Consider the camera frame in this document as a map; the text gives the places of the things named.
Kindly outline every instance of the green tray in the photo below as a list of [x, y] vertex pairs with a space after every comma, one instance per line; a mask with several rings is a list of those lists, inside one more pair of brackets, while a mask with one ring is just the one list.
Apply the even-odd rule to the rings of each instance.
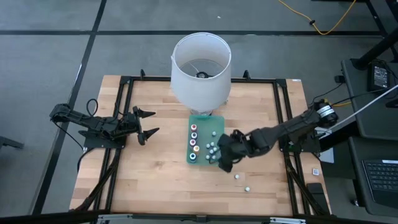
[[[195, 162], [191, 162], [191, 160], [189, 159], [189, 155], [193, 153], [193, 148], [191, 147], [191, 145], [189, 145], [192, 133], [191, 125], [193, 124], [197, 126], [197, 146], [199, 146], [200, 148], [199, 154], [197, 155], [197, 159]], [[213, 131], [216, 132], [216, 136], [214, 137], [211, 135]], [[207, 149], [206, 145], [214, 142], [215, 147], [217, 147], [217, 142], [222, 134], [224, 134], [224, 117], [190, 115], [188, 124], [187, 163], [201, 166], [218, 166], [218, 162], [215, 162], [214, 164], [209, 164], [209, 161], [206, 160], [206, 155], [209, 154], [209, 150], [213, 149], [213, 147]], [[218, 159], [220, 157], [220, 149], [219, 147], [217, 147], [217, 149], [218, 151], [215, 155]]]

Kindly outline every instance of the wooden table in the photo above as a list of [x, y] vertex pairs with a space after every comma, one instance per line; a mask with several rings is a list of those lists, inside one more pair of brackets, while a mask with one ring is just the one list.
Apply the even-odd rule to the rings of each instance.
[[[120, 78], [104, 76], [98, 96], [98, 116], [112, 115]], [[297, 116], [307, 109], [301, 81], [287, 80], [287, 89], [293, 116]], [[282, 90], [279, 95], [286, 119]], [[156, 112], [155, 116], [142, 119], [142, 128], [160, 127], [160, 130], [145, 146], [139, 145], [136, 134], [128, 137], [118, 167], [112, 212], [292, 215], [278, 144], [264, 156], [243, 159], [230, 174], [218, 167], [189, 165], [185, 156], [190, 111], [174, 97], [170, 83], [135, 81], [131, 100], [131, 108], [138, 106]], [[214, 114], [224, 116], [225, 133], [275, 126], [278, 122], [272, 85], [233, 83], [228, 103]], [[70, 208], [81, 204], [97, 184], [103, 155], [104, 149], [95, 149], [82, 160]], [[326, 192], [320, 162], [309, 153], [301, 154], [301, 160], [305, 182], [320, 182]], [[312, 175], [313, 168], [320, 175]], [[239, 174], [238, 180], [234, 179], [235, 174]], [[251, 188], [250, 192], [244, 191], [246, 186]], [[100, 208], [104, 208], [107, 190], [105, 186]], [[295, 192], [298, 209], [303, 213], [297, 186]]]

